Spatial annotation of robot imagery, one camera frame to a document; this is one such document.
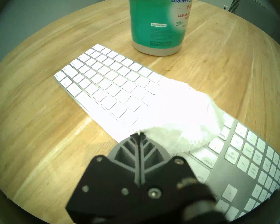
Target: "white keyboard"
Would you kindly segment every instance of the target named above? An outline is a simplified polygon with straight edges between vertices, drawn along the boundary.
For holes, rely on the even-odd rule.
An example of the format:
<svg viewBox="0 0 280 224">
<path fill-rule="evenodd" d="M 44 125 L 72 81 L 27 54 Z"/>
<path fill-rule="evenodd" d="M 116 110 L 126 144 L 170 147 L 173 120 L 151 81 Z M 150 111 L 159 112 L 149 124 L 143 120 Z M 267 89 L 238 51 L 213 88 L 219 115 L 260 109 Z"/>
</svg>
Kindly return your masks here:
<svg viewBox="0 0 280 224">
<path fill-rule="evenodd" d="M 138 130 L 138 117 L 166 77 L 102 45 L 95 45 L 54 75 L 68 94 L 117 142 Z M 230 221 L 280 188 L 280 156 L 252 130 L 224 115 L 217 138 L 199 151 L 179 154 L 217 197 Z"/>
</svg>

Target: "white cloth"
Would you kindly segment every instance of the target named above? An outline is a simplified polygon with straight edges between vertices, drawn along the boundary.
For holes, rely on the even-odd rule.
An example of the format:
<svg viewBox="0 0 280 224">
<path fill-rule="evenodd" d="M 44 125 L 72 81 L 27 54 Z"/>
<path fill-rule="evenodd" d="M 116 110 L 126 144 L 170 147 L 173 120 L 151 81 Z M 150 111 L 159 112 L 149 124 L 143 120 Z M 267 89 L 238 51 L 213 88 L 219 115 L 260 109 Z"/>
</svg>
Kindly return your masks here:
<svg viewBox="0 0 280 224">
<path fill-rule="evenodd" d="M 168 79 L 156 94 L 153 110 L 142 117 L 140 132 L 162 145 L 170 155 L 209 143 L 224 126 L 224 112 L 205 93 Z"/>
</svg>

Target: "green container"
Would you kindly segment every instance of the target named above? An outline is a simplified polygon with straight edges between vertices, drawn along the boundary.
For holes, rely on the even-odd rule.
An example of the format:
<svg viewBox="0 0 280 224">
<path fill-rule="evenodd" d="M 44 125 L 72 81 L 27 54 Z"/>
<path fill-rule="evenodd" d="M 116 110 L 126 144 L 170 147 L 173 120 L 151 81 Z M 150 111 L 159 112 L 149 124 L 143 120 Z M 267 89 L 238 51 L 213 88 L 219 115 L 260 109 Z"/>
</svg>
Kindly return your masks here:
<svg viewBox="0 0 280 224">
<path fill-rule="evenodd" d="M 193 0 L 129 0 L 134 47 L 165 56 L 181 48 Z"/>
</svg>

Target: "space bar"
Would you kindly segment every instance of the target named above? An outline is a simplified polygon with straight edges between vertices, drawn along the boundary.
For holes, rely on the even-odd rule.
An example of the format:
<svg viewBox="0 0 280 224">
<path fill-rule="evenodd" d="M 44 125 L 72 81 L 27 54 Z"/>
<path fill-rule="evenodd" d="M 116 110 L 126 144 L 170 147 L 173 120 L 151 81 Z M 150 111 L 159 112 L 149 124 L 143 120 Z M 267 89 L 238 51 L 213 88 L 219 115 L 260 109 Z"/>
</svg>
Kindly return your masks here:
<svg viewBox="0 0 280 224">
<path fill-rule="evenodd" d="M 105 111 L 85 92 L 81 92 L 76 100 L 83 106 L 83 109 L 118 143 L 133 134 L 119 121 Z"/>
</svg>

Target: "wood grain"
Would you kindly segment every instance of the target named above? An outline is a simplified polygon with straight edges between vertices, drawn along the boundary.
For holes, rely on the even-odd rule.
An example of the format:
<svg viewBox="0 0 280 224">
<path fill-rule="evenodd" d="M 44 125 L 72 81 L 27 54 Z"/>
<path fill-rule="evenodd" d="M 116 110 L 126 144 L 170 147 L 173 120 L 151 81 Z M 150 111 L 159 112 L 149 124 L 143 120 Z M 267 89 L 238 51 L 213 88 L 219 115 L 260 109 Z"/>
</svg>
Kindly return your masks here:
<svg viewBox="0 0 280 224">
<path fill-rule="evenodd" d="M 65 205 L 93 156 L 116 144 L 53 75 L 96 43 L 209 94 L 280 153 L 280 46 L 248 21 L 194 1 L 181 50 L 132 47 L 128 0 L 107 0 L 38 31 L 0 63 L 0 189 L 49 223 L 72 223 Z"/>
</svg>

